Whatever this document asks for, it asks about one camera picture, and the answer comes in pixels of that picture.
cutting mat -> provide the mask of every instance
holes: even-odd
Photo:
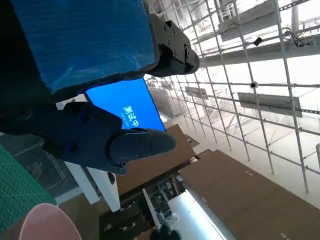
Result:
[[[0,145],[0,234],[40,203],[55,199]]]

metal pipe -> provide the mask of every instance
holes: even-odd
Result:
[[[175,7],[175,8],[172,8],[172,9],[166,9],[166,10],[164,10],[164,11],[162,11],[162,12],[159,12],[159,13],[157,14],[157,16],[160,18],[163,14],[167,14],[167,13],[172,12],[172,11],[177,10],[177,9],[182,9],[182,8],[184,8],[184,7],[186,7],[186,6],[195,4],[195,3],[200,2],[200,1],[201,1],[201,0],[193,0],[193,1],[190,1],[190,2],[188,2],[188,3],[186,3],[186,4],[182,4],[182,5],[180,5],[179,7]]]
[[[184,32],[185,30],[187,30],[187,29],[189,29],[189,28],[192,28],[192,26],[197,25],[197,24],[200,23],[202,20],[204,20],[204,19],[212,16],[213,14],[215,14],[216,12],[220,11],[221,9],[223,9],[225,6],[228,6],[229,4],[233,3],[234,1],[236,1],[236,0],[230,0],[229,2],[226,2],[226,3],[222,4],[222,5],[220,5],[219,7],[216,7],[215,10],[212,11],[212,12],[210,12],[210,9],[208,9],[208,12],[209,12],[209,13],[208,13],[207,15],[205,15],[205,16],[203,16],[202,18],[200,18],[200,19],[192,22],[192,25],[189,25],[189,26],[185,27],[184,29],[182,29],[182,31]]]
[[[220,130],[220,129],[218,129],[218,128],[214,128],[214,129],[217,130],[218,132],[223,133],[223,131]],[[230,137],[236,139],[236,140],[239,140],[239,141],[243,142],[243,140],[242,140],[240,137],[234,136],[234,135],[232,135],[232,134],[230,134],[230,133],[228,133],[228,135],[229,135]],[[262,147],[260,147],[260,146],[257,146],[257,145],[255,145],[255,144],[249,142],[249,141],[246,141],[246,143],[247,143],[248,145],[250,145],[250,146],[253,146],[253,147],[259,149],[259,150],[262,150],[262,151],[264,151],[264,152],[267,152],[266,149],[264,149],[264,148],[262,148]],[[297,162],[295,162],[295,161],[292,161],[292,160],[289,159],[289,158],[286,158],[286,157],[284,157],[284,156],[281,156],[281,155],[279,155],[279,154],[277,154],[277,153],[275,153],[275,152],[273,152],[273,151],[271,151],[270,154],[273,155],[273,156],[276,156],[276,157],[278,157],[278,158],[280,158],[280,159],[283,159],[283,160],[285,160],[285,161],[287,161],[287,162],[289,162],[289,163],[291,163],[291,164],[294,164],[294,165],[296,165],[296,166],[301,167],[301,164],[299,164],[299,163],[297,163]],[[314,169],[312,169],[312,168],[306,167],[306,170],[309,170],[310,172],[313,172],[313,173],[315,173],[315,174],[320,175],[320,172],[319,172],[319,171],[314,170]]]
[[[218,110],[218,108],[214,107],[214,106],[206,106],[207,108],[212,108],[212,109],[216,109]],[[225,113],[229,113],[229,114],[234,114],[236,115],[235,112],[233,111],[230,111],[230,110],[226,110],[226,109],[223,109],[223,108],[220,108],[221,112],[225,112]],[[238,114],[239,116],[241,117],[245,117],[245,118],[249,118],[249,119],[254,119],[254,120],[259,120],[258,117],[255,117],[255,116],[250,116],[250,115],[246,115],[246,114],[242,114],[242,113],[239,113]],[[282,124],[282,123],[279,123],[279,122],[275,122],[275,121],[270,121],[270,120],[266,120],[266,119],[263,119],[263,122],[265,123],[268,123],[268,124],[272,124],[272,125],[277,125],[277,126],[280,126],[280,127],[284,127],[284,128],[287,128],[287,129],[293,129],[295,130],[295,127],[294,126],[289,126],[289,125],[285,125],[285,124]],[[303,129],[302,127],[299,128],[299,131],[300,132],[304,132],[304,133],[308,133],[308,134],[312,134],[312,135],[316,135],[316,136],[320,136],[320,132],[315,132],[315,131],[311,131],[311,130],[307,130],[307,129]]]
[[[178,99],[178,102],[179,102],[179,105],[180,105],[180,109],[181,109],[181,113],[182,113],[182,115],[183,115],[183,117],[184,117],[185,123],[186,123],[187,127],[189,128],[189,125],[188,125],[188,122],[187,122],[187,119],[186,119],[186,116],[185,116],[185,111],[182,109],[182,105],[181,105],[180,99],[179,99],[179,97],[178,97],[177,91],[176,91],[176,89],[175,89],[174,82],[173,82],[172,79],[171,79],[171,76],[169,76],[169,79],[170,79],[170,81],[171,81],[171,84],[172,84],[173,90],[174,90],[174,92],[175,92],[176,98]]]
[[[215,28],[214,24],[212,25],[212,28],[213,28],[213,32],[216,33],[216,28]],[[240,129],[240,132],[241,132],[241,136],[242,136],[242,139],[243,139],[244,148],[245,148],[245,151],[246,151],[246,154],[247,154],[247,157],[248,157],[248,161],[250,162],[250,155],[249,155],[249,152],[248,152],[248,148],[247,148],[247,143],[246,143],[246,140],[245,140],[244,132],[243,132],[243,129],[242,129],[242,126],[241,126],[240,117],[239,117],[239,114],[238,114],[235,98],[234,98],[234,95],[233,95],[233,92],[232,92],[232,88],[231,88],[231,85],[230,85],[229,76],[228,76],[227,68],[226,68],[226,65],[225,65],[224,56],[223,56],[223,53],[221,52],[219,39],[218,39],[216,34],[215,34],[215,40],[216,40],[216,44],[217,44],[217,47],[218,47],[219,52],[220,52],[221,63],[222,63],[222,66],[223,66],[225,77],[226,77],[226,82],[228,83],[228,88],[229,88],[229,91],[230,91],[230,95],[231,95],[232,103],[233,103],[233,108],[234,108],[234,111],[235,111],[235,115],[236,115],[236,118],[237,118],[237,121],[238,121],[238,124],[239,124],[239,129]]]
[[[233,2],[233,6],[234,6],[234,10],[235,10],[235,15],[236,15],[238,23],[239,23],[238,30],[239,30],[240,38],[241,38],[241,41],[242,41],[244,57],[245,57],[245,60],[246,60],[247,66],[248,66],[251,83],[254,83],[255,82],[254,81],[254,75],[252,73],[251,64],[249,62],[248,51],[247,51],[246,42],[245,42],[245,38],[244,38],[242,26],[241,26],[241,20],[240,20],[238,8],[237,8],[237,3]],[[272,174],[275,174],[275,170],[274,170],[274,166],[273,166],[273,163],[272,163],[271,154],[270,154],[270,150],[269,150],[269,145],[268,145],[268,140],[267,140],[267,135],[266,135],[266,130],[265,130],[265,124],[264,124],[264,121],[263,121],[263,118],[262,118],[262,114],[261,114],[259,96],[257,94],[257,90],[256,90],[255,87],[253,88],[253,94],[254,94],[255,101],[256,101],[259,120],[260,120],[260,124],[261,124],[261,127],[262,127],[262,133],[263,133],[263,138],[264,138],[264,143],[265,143],[265,149],[266,149],[266,152],[267,152],[267,155],[268,155],[268,158],[269,158],[271,172],[272,172]]]
[[[186,84],[186,81],[178,81],[181,84]],[[228,85],[226,82],[202,82],[201,84],[212,84],[212,85]],[[250,86],[248,82],[230,82],[230,85],[239,85],[239,86]],[[288,84],[283,83],[259,83],[259,87],[288,87]],[[292,88],[320,88],[320,84],[298,84],[292,83]]]
[[[184,75],[184,77],[185,77],[185,80],[187,81],[188,88],[190,88],[186,75]],[[194,100],[194,96],[191,96],[191,99],[193,101],[194,108],[195,108],[196,114],[198,116],[198,119],[199,119],[199,121],[201,123],[201,119],[200,119],[200,116],[199,116],[199,113],[198,113],[198,109],[197,109],[197,106],[196,106],[196,103],[195,103],[195,100]],[[203,135],[206,137],[207,135],[206,135],[204,126],[202,124],[200,124],[200,125],[201,125],[202,131],[203,131]]]
[[[299,156],[300,156],[300,162],[301,162],[301,168],[302,168],[302,176],[303,176],[305,191],[306,191],[306,193],[309,193],[307,175],[306,175],[306,169],[305,169],[305,163],[304,163],[304,156],[303,156],[303,152],[302,152],[302,146],[301,146],[301,140],[300,140],[300,134],[299,134],[299,125],[298,125],[298,120],[297,120],[297,115],[296,115],[296,106],[294,103],[294,96],[293,96],[292,88],[291,88],[291,80],[290,80],[290,73],[289,73],[289,67],[288,67],[288,62],[287,62],[285,41],[284,41],[284,36],[282,33],[281,17],[280,17],[278,0],[274,0],[274,6],[275,6],[275,18],[276,18],[277,27],[278,27],[279,36],[280,36],[280,46],[281,46],[281,52],[282,52],[282,57],[283,57],[283,64],[284,64],[284,69],[285,69],[286,81],[288,84],[289,97],[290,97],[290,102],[291,102],[292,112],[293,112],[294,130],[295,130],[295,134],[296,134],[296,141],[298,144],[298,150],[299,150]]]
[[[209,8],[208,0],[205,0],[205,5],[206,5],[207,10],[209,11],[210,8]],[[211,23],[212,26],[214,25],[213,20],[212,20],[211,17],[210,17],[210,23]],[[209,74],[209,70],[208,70],[207,67],[205,68],[205,70],[206,70],[206,74],[207,74],[208,79],[209,79],[209,83],[210,83],[210,85],[211,85],[211,89],[212,89],[212,93],[213,93],[213,98],[214,98],[214,100],[215,100],[216,107],[218,108],[218,113],[219,113],[219,116],[220,116],[220,119],[221,119],[221,123],[222,123],[222,127],[223,127],[223,130],[224,130],[224,134],[225,134],[226,140],[227,140],[227,142],[228,142],[229,149],[230,149],[230,151],[232,151],[231,144],[230,144],[230,141],[229,141],[229,136],[228,136],[228,134],[227,134],[227,129],[226,129],[225,121],[224,121],[224,119],[223,119],[223,117],[222,117],[222,114],[221,114],[221,111],[220,111],[220,108],[219,108],[219,103],[218,103],[218,100],[217,100],[217,98],[216,98],[216,92],[215,92],[215,90],[214,90],[214,86],[213,86],[213,83],[212,83],[212,80],[211,80],[211,76],[210,76],[210,74]]]
[[[299,31],[299,6],[293,6],[291,8],[291,30],[294,33]]]
[[[187,11],[188,11],[188,13],[189,13],[189,16],[190,16],[190,19],[191,19],[191,22],[192,22],[193,19],[192,19],[192,15],[191,15],[189,6],[187,6],[186,9],[187,9]],[[194,30],[194,33],[195,33],[196,38],[198,39],[198,33],[197,33],[197,30],[196,30],[195,26],[193,26],[193,30]],[[195,81],[196,81],[196,83],[197,83],[197,85],[198,85],[199,92],[200,92],[200,94],[201,94],[201,99],[202,99],[202,102],[203,102],[203,105],[204,105],[204,109],[205,109],[206,115],[207,115],[207,117],[208,117],[209,123],[210,123],[210,125],[211,125],[211,130],[212,130],[212,133],[213,133],[213,136],[214,136],[215,143],[217,143],[216,134],[215,134],[215,131],[214,131],[214,129],[213,129],[213,126],[212,126],[212,123],[211,123],[211,119],[210,119],[210,117],[209,117],[209,113],[208,113],[208,110],[207,110],[207,107],[206,107],[206,104],[205,104],[204,97],[203,97],[203,95],[202,95],[202,91],[201,91],[201,89],[200,89],[200,85],[199,85],[199,81],[198,81],[197,75],[196,75],[195,73],[194,73],[194,78],[195,78]]]
[[[176,23],[178,24],[178,26],[179,26],[179,28],[180,28],[180,22],[179,22],[177,13],[176,13],[176,11],[174,11],[173,13],[174,13],[174,16],[175,16],[175,19],[176,19]],[[197,132],[197,129],[196,129],[194,120],[193,120],[192,117],[191,117],[191,113],[190,113],[190,110],[189,110],[189,107],[188,107],[188,104],[187,104],[187,101],[186,101],[186,97],[185,97],[185,95],[184,95],[184,93],[183,93],[182,87],[181,87],[181,85],[180,85],[180,82],[179,82],[179,79],[178,79],[177,76],[176,76],[176,80],[177,80],[177,82],[178,82],[178,84],[179,84],[180,91],[181,91],[182,96],[183,96],[183,99],[184,99],[184,101],[185,101],[186,108],[188,109],[188,112],[189,112],[189,115],[190,115],[190,118],[191,118],[191,122],[192,122],[192,125],[193,125],[193,128],[194,128],[194,131]]]

cable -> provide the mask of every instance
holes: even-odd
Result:
[[[293,40],[293,43],[294,43],[294,45],[295,45],[297,48],[301,48],[301,47],[310,45],[310,43],[304,43],[304,42],[299,38],[299,36],[301,36],[301,34],[300,34],[299,36],[296,36],[296,35],[291,31],[291,28],[289,28],[289,27],[284,27],[284,28],[282,28],[282,30],[287,30],[284,34],[285,34],[285,35],[288,35],[288,37]]]

blue screen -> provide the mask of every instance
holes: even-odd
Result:
[[[143,78],[94,87],[86,94],[95,106],[120,117],[123,129],[165,131]]]

